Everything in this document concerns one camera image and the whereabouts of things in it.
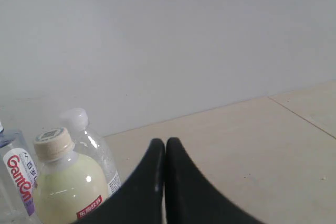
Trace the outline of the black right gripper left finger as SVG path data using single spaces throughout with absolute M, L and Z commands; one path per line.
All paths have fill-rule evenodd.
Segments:
M 162 223 L 165 146 L 154 138 L 121 188 L 84 223 Z

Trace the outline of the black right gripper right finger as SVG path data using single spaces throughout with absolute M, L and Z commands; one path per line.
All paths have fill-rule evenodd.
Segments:
M 261 223 L 206 179 L 177 137 L 166 143 L 165 209 L 167 223 Z

